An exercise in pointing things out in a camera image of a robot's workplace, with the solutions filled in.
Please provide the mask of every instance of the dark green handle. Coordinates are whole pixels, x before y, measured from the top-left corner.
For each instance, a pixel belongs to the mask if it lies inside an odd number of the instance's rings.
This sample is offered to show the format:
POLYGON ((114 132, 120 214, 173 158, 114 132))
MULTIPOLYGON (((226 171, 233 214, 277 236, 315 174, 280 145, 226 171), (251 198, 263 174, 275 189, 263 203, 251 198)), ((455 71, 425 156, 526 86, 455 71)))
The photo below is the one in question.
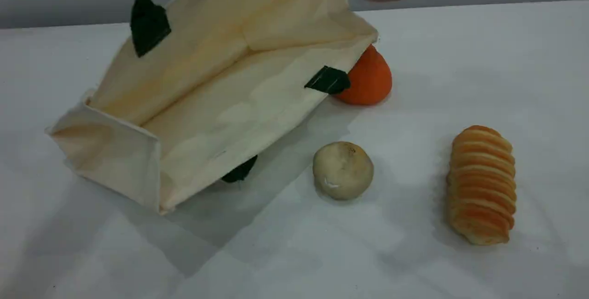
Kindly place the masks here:
POLYGON ((152 0, 135 0, 131 10, 131 34, 139 58, 154 49, 171 32, 166 10, 152 0))

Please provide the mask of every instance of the spiral bread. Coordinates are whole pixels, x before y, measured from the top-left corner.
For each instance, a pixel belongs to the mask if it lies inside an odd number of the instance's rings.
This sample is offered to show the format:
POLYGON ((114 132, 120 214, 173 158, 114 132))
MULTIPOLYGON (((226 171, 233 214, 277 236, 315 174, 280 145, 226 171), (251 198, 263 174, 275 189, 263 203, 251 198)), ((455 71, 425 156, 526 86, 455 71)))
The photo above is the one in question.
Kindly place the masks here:
POLYGON ((514 227, 515 159, 511 144, 484 126, 472 126, 452 143, 448 218, 475 245, 509 241, 514 227))

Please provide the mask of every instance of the orange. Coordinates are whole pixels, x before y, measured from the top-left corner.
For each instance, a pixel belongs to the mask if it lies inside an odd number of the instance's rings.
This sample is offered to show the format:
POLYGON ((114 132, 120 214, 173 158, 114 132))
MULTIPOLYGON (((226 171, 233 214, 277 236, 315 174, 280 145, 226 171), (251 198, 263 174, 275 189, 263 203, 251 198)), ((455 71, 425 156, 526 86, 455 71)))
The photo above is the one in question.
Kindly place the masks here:
POLYGON ((346 104, 378 104, 387 98, 393 87, 391 69, 373 45, 364 51, 348 77, 352 86, 335 96, 346 104))

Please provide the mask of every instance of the mushroom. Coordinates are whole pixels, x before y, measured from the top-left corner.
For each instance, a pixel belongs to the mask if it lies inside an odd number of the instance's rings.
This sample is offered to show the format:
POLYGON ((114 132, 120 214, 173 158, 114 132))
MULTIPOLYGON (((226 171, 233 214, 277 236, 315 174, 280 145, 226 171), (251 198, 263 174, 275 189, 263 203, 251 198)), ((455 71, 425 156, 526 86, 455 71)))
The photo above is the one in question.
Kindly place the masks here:
POLYGON ((374 176, 374 165, 366 152, 349 142, 322 147, 313 158, 315 186, 335 200, 360 196, 374 176))

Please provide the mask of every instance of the cream tote bag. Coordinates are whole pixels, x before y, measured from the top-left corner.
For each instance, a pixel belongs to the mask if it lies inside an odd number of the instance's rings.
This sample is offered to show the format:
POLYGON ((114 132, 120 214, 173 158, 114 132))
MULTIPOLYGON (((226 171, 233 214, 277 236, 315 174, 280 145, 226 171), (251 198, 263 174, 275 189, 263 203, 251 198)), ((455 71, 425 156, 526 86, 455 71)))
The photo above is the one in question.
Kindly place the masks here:
POLYGON ((135 0, 131 31, 47 133, 78 175, 158 213, 243 179, 377 38, 347 0, 135 0))

